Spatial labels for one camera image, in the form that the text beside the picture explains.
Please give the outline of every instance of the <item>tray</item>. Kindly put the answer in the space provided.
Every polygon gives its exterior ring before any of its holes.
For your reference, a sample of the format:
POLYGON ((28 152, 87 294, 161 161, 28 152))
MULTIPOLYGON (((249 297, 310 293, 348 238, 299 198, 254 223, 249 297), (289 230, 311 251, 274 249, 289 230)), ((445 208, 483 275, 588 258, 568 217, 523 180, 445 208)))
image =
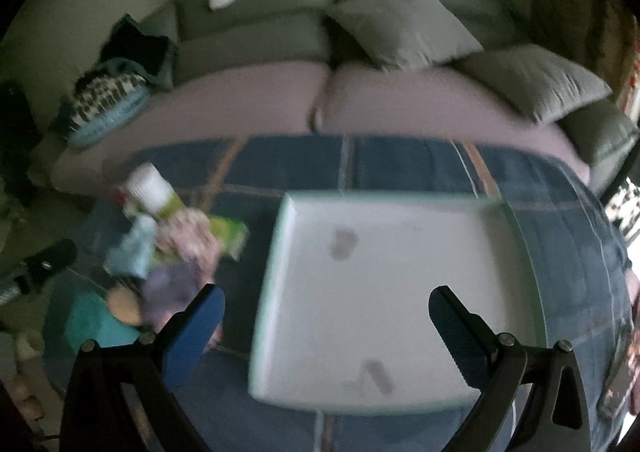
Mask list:
POLYGON ((513 212, 500 199, 292 193, 262 286, 249 391, 332 414, 469 405, 428 313, 446 284, 496 333, 546 345, 540 295, 513 212))

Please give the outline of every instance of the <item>sofa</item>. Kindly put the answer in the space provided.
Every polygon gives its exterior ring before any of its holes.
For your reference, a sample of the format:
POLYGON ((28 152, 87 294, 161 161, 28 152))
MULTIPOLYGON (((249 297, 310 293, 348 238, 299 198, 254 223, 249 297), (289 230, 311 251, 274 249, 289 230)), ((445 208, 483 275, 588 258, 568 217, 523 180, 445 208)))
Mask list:
MULTIPOLYGON (((537 125, 451 65, 375 68, 326 10, 340 0, 170 0, 143 19, 177 43, 170 92, 96 145, 68 148, 51 173, 60 191, 100 196, 133 153, 215 137, 379 133, 489 143, 562 160, 601 194, 632 145, 584 161, 558 123, 537 125)), ((508 0, 440 0, 485 50, 530 41, 508 0)), ((572 122, 564 118, 563 126, 572 122)))

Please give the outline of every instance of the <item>white bottle cap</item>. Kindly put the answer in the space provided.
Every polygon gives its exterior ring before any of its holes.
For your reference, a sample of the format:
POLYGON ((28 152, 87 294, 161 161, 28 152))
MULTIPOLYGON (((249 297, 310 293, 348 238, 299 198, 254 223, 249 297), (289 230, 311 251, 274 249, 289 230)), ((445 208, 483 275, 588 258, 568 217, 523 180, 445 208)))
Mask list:
POLYGON ((158 169, 145 163, 133 170, 127 180, 127 191, 147 213, 158 213, 171 199, 174 188, 162 178, 158 169))

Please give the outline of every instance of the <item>brown curtain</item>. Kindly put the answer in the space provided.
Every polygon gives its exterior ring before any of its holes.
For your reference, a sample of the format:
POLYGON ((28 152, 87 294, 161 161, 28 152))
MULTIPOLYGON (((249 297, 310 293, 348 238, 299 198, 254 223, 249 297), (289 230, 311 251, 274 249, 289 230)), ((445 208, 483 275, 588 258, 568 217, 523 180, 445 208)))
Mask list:
POLYGON ((530 34, 535 43, 603 78, 623 108, 637 34, 634 15, 623 0, 532 0, 530 34))

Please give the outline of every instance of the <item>pink sofa seat cushion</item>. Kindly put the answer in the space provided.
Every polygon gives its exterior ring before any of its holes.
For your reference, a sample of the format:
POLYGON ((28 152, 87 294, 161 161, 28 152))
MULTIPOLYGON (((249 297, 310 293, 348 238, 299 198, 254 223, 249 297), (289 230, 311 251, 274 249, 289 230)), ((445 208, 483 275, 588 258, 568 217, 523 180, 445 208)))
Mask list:
POLYGON ((208 74, 153 96, 128 125, 84 151, 67 149, 53 168, 58 190, 104 193, 104 174, 133 153, 216 137, 308 133, 309 114, 331 71, 292 61, 208 74))
POLYGON ((589 166, 556 124, 536 125, 482 83, 450 67, 382 72, 340 66, 319 100, 322 133, 437 137, 508 146, 566 162, 585 183, 589 166))

